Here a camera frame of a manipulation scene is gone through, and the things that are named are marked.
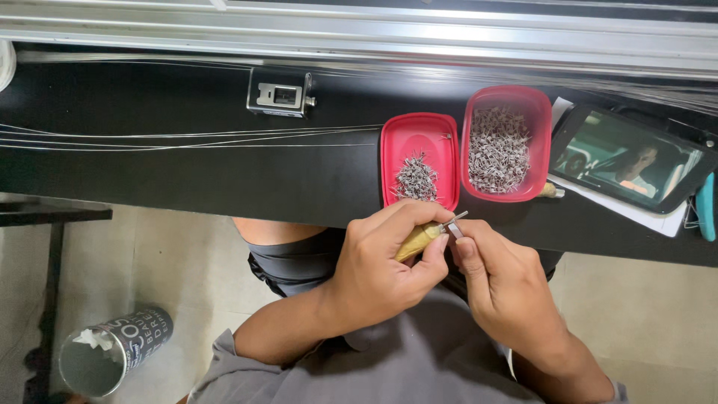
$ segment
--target wooden handle tool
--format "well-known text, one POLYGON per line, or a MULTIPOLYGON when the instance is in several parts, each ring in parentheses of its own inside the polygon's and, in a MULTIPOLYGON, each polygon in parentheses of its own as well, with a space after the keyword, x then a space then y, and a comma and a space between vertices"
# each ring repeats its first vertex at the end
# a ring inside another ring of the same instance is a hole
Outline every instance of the wooden handle tool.
POLYGON ((446 223, 439 223, 438 221, 430 221, 429 223, 421 224, 414 227, 411 233, 407 236, 399 251, 396 252, 395 260, 404 262, 408 258, 424 251, 427 245, 436 239, 441 233, 447 232, 447 226, 454 223, 455 220, 460 219, 467 215, 469 212, 466 211, 462 214, 456 215, 453 219, 446 223))

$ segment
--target black shorts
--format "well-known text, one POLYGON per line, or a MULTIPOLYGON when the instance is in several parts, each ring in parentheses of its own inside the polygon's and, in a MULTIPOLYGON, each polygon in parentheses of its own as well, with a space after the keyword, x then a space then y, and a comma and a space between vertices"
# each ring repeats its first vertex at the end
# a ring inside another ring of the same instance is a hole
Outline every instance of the black shorts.
MULTIPOLYGON (((334 275, 346 230, 329 228, 298 242, 260 246, 249 244, 249 267, 277 295, 285 298, 321 285, 334 275)), ((546 279, 554 275, 563 252, 538 249, 546 279)), ((466 281, 446 249, 449 276, 442 284, 466 298, 466 281)))

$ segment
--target aluminum rail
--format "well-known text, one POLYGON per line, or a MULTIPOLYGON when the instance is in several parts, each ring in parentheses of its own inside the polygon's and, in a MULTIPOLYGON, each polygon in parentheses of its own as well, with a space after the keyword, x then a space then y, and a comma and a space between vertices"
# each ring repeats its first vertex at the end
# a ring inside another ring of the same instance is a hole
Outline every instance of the aluminum rail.
POLYGON ((0 39, 718 80, 718 24, 209 0, 0 0, 0 39))

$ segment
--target trash can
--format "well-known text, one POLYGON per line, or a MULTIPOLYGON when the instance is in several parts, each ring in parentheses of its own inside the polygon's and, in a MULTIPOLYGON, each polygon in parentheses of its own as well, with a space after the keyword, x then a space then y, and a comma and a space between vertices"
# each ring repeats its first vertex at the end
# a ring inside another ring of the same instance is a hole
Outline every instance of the trash can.
POLYGON ((102 397, 162 345, 173 331, 172 319, 149 307, 71 334, 60 348, 60 374, 73 391, 102 397))

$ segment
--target wire spool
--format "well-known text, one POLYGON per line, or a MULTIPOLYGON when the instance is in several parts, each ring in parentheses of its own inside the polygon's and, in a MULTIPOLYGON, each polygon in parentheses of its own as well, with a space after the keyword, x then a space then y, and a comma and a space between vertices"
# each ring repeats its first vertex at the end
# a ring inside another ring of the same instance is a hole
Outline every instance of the wire spool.
POLYGON ((0 91, 3 91, 15 75, 17 57, 10 41, 0 41, 0 91))

